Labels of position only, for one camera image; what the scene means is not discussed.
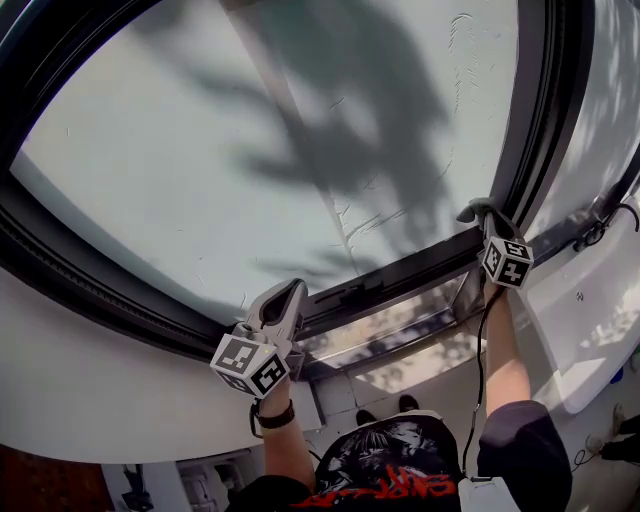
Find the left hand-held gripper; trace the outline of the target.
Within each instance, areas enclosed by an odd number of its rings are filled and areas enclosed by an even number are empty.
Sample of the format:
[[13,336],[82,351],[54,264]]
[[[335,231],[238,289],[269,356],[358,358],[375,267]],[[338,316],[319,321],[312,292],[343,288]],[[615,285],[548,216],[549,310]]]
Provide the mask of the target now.
[[231,389],[254,398],[265,398],[290,374],[297,379],[304,352],[293,340],[307,299],[308,287],[300,278],[280,282],[259,295],[246,323],[238,323],[222,337],[210,368]]

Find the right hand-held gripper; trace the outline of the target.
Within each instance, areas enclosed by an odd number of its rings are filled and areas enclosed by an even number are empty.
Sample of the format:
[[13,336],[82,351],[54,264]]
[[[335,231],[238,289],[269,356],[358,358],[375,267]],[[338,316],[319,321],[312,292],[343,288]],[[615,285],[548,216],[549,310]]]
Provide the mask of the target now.
[[520,289],[534,264],[528,245],[506,239],[520,239],[519,227],[498,210],[487,211],[482,221],[487,242],[482,267],[488,278],[506,288]]

